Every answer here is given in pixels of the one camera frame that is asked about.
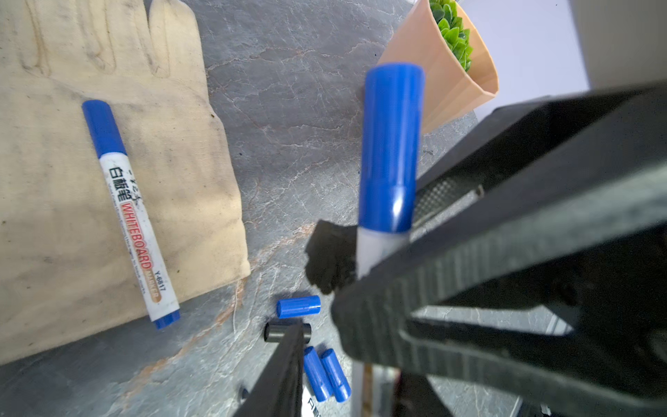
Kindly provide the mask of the white marker pen two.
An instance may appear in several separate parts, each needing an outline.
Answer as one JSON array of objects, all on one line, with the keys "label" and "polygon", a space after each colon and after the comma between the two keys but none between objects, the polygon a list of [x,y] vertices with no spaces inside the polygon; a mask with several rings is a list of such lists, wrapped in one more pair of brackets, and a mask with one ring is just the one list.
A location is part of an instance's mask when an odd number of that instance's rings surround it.
[{"label": "white marker pen two", "polygon": [[[356,266],[359,278],[381,261],[409,243],[409,233],[390,234],[359,228]],[[353,361],[352,416],[392,416],[394,393],[401,378],[397,368]]]}]

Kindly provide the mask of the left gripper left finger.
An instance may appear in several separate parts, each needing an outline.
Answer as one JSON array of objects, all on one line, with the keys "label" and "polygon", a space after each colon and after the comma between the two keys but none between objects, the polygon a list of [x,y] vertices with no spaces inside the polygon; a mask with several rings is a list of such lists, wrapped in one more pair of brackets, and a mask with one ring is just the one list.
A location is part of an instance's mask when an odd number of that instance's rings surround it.
[{"label": "left gripper left finger", "polygon": [[290,327],[277,344],[256,384],[234,416],[294,416],[302,411],[303,322]]}]

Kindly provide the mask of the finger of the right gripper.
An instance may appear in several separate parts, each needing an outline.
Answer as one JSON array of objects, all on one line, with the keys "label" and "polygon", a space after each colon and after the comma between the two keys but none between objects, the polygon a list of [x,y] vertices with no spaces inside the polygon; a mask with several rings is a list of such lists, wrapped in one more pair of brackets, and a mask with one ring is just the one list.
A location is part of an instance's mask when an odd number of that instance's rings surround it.
[{"label": "finger of the right gripper", "polygon": [[[475,382],[567,416],[666,413],[666,167],[587,182],[514,219],[444,224],[335,299],[352,358]],[[564,336],[418,317],[545,306]]]},{"label": "finger of the right gripper", "polygon": [[[471,191],[490,191],[630,98],[665,88],[651,83],[539,97],[493,111],[418,179],[413,227]],[[354,225],[317,222],[305,248],[305,274],[323,294],[355,281],[356,234]]]}]

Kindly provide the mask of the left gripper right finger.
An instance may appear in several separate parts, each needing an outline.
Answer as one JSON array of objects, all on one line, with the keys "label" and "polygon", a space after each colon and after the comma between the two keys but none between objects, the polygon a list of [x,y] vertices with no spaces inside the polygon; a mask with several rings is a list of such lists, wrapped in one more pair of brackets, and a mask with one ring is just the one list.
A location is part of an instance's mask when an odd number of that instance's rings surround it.
[{"label": "left gripper right finger", "polygon": [[425,375],[402,372],[394,389],[395,417],[453,417]]}]

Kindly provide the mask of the white marker pen one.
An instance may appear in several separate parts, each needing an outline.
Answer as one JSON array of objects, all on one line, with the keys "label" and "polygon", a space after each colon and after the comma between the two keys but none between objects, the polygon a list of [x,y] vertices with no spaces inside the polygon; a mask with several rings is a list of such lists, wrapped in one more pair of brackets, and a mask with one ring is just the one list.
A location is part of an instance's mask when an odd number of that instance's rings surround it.
[{"label": "white marker pen one", "polygon": [[112,109],[88,100],[82,110],[149,319],[157,329],[167,328],[180,320],[180,305]]}]

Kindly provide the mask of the blue pen cap two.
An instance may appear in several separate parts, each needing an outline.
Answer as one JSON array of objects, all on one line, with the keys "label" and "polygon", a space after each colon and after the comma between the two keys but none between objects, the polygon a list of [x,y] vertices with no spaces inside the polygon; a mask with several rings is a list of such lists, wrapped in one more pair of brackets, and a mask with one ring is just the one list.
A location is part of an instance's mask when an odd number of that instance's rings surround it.
[{"label": "blue pen cap two", "polygon": [[359,225],[400,234],[412,227],[426,74],[409,63],[370,69],[364,87]]}]

